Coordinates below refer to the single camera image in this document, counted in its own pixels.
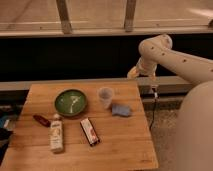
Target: chapstick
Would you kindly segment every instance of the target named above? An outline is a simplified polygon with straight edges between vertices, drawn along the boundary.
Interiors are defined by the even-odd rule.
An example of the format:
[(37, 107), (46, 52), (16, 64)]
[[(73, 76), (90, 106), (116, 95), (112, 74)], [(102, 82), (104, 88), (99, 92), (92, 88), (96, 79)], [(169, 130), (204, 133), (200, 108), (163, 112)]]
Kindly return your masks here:
[(45, 127), (50, 127), (50, 121), (45, 119), (43, 116), (41, 115), (33, 115), (33, 118), (40, 123), (41, 125), (45, 126)]
[(86, 118), (81, 121), (81, 127), (86, 135), (86, 138), (90, 144), (90, 146), (94, 146), (100, 142), (100, 139), (98, 138), (95, 129), (89, 120), (89, 118)]

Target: white cup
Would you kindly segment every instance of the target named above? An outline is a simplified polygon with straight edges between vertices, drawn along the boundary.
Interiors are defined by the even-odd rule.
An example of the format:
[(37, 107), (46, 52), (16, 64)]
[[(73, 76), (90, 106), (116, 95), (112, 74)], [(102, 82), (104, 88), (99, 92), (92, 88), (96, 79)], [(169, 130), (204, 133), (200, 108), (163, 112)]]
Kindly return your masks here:
[(112, 104), (114, 90), (109, 87), (102, 87), (98, 89), (98, 98), (104, 109), (108, 109)]

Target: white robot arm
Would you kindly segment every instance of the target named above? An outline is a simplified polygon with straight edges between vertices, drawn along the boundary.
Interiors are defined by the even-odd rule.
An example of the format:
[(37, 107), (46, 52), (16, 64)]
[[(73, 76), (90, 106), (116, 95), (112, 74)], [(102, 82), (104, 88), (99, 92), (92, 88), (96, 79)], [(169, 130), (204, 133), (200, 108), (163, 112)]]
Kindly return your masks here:
[(134, 78), (139, 74), (152, 76), (157, 64), (161, 64), (195, 85), (213, 80), (213, 60), (177, 52), (171, 48), (172, 39), (168, 35), (142, 41), (139, 45), (142, 57), (136, 67), (128, 73), (128, 78)]
[(171, 48), (168, 35), (142, 41), (139, 45), (142, 57), (128, 77), (153, 76), (158, 63), (196, 85), (179, 110), (172, 170), (213, 170), (213, 60)]

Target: black cable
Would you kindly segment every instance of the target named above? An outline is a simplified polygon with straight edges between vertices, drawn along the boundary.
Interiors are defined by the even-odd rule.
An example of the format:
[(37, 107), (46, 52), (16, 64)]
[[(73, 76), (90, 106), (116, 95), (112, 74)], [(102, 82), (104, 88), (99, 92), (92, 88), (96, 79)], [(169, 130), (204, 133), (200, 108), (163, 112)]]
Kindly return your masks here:
[(149, 130), (151, 131), (152, 130), (152, 126), (155, 122), (155, 110), (156, 110), (156, 106), (157, 106), (157, 99), (158, 99), (158, 94), (157, 94), (157, 90), (156, 89), (152, 89), (153, 92), (154, 92), (154, 105), (153, 105), (153, 109), (152, 109), (152, 121), (149, 125)]

